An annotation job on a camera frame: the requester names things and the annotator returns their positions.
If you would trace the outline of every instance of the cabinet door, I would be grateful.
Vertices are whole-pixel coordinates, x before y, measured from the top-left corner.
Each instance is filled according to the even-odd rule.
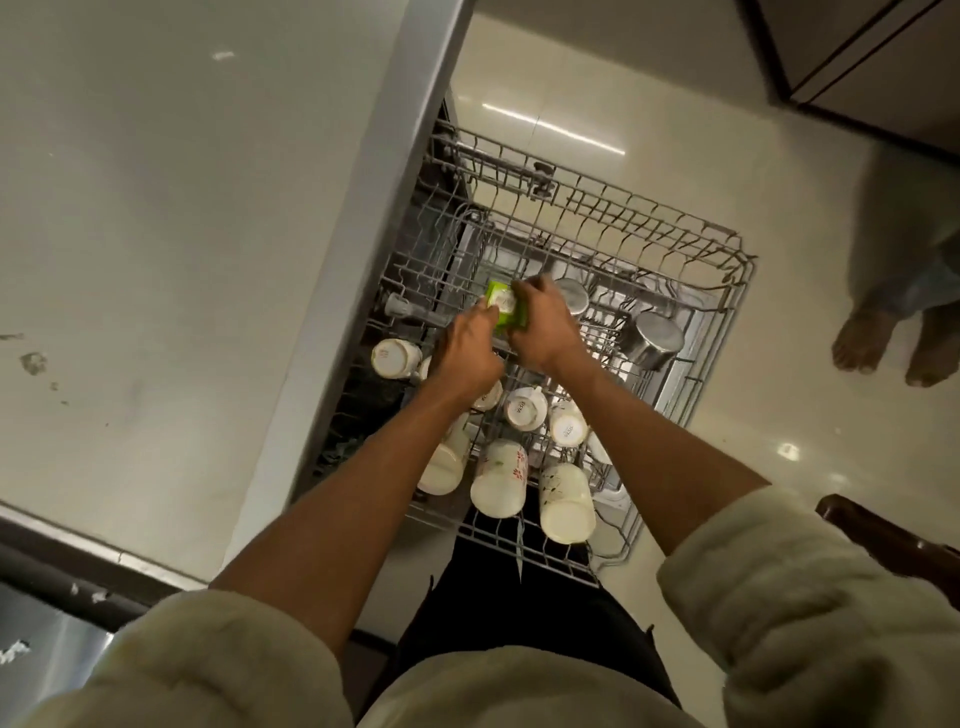
[[[889,0],[757,0],[780,64],[796,88],[856,34]]]
[[[943,0],[813,105],[960,155],[960,0]]]

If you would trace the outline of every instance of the bare foot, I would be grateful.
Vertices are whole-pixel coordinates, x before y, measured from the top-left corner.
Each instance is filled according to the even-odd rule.
[[[957,371],[960,364],[960,304],[924,311],[920,341],[910,359],[906,383],[911,387],[932,387]]]
[[[854,311],[833,342],[833,365],[841,372],[875,372],[898,321],[876,309]]]

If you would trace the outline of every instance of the wire rack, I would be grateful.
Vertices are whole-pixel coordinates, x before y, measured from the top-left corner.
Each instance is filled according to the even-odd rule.
[[[753,270],[754,259],[734,231],[438,121],[315,476],[349,457],[416,388],[415,381],[372,374],[373,344],[397,336],[429,353],[440,327],[484,295],[490,280],[541,272],[586,287],[590,303],[580,329],[592,355],[625,388],[685,425]],[[390,294],[415,313],[386,315]],[[684,331],[684,349],[658,372],[640,370],[617,350],[620,330],[641,310],[668,316]],[[470,416],[473,448],[464,483],[450,496],[418,491],[408,515],[595,584],[598,571],[627,559],[643,523],[615,469],[586,446],[559,448],[545,426],[525,433],[510,428],[503,406],[516,388],[540,386],[551,404],[569,395],[520,367],[505,340],[494,345],[506,360],[505,394],[495,409]],[[503,522],[468,510],[472,467],[497,437],[526,447],[532,490],[547,464],[573,462],[585,470],[599,518],[586,548],[545,540],[535,509]],[[527,500],[536,504],[532,490]]]

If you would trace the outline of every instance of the cup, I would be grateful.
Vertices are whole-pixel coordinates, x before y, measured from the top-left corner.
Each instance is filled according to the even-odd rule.
[[[539,387],[520,387],[505,406],[508,422],[520,432],[532,432],[546,420],[547,401]]]
[[[563,400],[550,408],[550,437],[561,448],[579,447],[587,431],[587,421],[574,402]]]
[[[597,433],[593,430],[591,430],[590,434],[587,436],[587,449],[590,451],[593,459],[598,463],[603,463],[604,465],[613,464],[613,461],[607,454],[607,449],[603,447],[603,444],[600,442],[600,438],[597,437]]]
[[[464,478],[464,468],[470,457],[467,423],[468,415],[461,415],[437,445],[417,485],[424,493],[429,493],[431,496],[445,496],[455,491],[460,485],[460,481]]]
[[[420,378],[420,381],[426,381],[427,375],[430,373],[431,361],[433,361],[433,356],[427,356],[420,363],[420,367],[417,369],[417,376]],[[498,380],[493,384],[490,392],[485,394],[479,400],[476,400],[472,407],[477,412],[489,412],[500,403],[501,397],[503,397],[503,384],[501,384]]]
[[[527,451],[510,440],[494,440],[484,452],[470,486],[470,500],[484,516],[509,519],[527,498]]]
[[[540,473],[540,530],[558,544],[581,544],[597,525],[587,474],[562,463]]]
[[[426,356],[420,365],[417,368],[417,376],[420,378],[420,381],[426,381],[426,376],[430,373],[430,362],[433,361],[432,356]]]
[[[501,397],[503,397],[503,384],[498,380],[490,392],[473,403],[473,409],[477,412],[489,412],[500,403]]]
[[[385,379],[413,376],[422,359],[420,347],[403,339],[384,339],[370,354],[373,370]]]

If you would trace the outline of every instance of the stain on counter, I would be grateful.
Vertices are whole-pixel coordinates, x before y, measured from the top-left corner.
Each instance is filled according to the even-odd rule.
[[[20,357],[20,365],[30,376],[41,375],[47,371],[47,357],[40,352],[25,353]]]

